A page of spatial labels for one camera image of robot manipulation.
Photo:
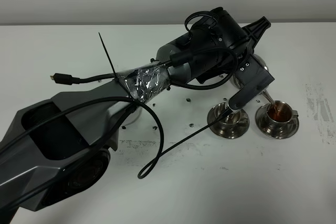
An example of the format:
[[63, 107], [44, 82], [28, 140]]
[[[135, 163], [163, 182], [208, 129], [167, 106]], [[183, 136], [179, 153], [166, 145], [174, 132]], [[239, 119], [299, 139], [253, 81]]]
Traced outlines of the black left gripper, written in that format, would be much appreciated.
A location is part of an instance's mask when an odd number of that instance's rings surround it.
[[222, 7], [195, 12], [188, 20], [196, 18], [199, 20], [188, 29], [188, 52], [192, 55], [188, 64], [192, 79], [201, 84], [221, 74], [226, 77], [220, 83], [230, 79], [270, 28], [265, 16], [242, 28]]

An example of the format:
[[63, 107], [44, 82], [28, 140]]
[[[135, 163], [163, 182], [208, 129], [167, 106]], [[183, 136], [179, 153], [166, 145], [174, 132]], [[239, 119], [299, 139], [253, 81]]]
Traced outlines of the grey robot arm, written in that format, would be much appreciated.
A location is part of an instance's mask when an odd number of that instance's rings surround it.
[[89, 187], [118, 147], [118, 130], [138, 108], [170, 86], [209, 90], [205, 81], [236, 76], [242, 89], [222, 116], [241, 110], [273, 81], [254, 57], [270, 27], [267, 18], [240, 27], [221, 7], [190, 15], [186, 33], [162, 46], [148, 65], [114, 72], [110, 81], [89, 91], [61, 92], [19, 110], [1, 141], [1, 196], [32, 194], [60, 184], [74, 185], [83, 175]]

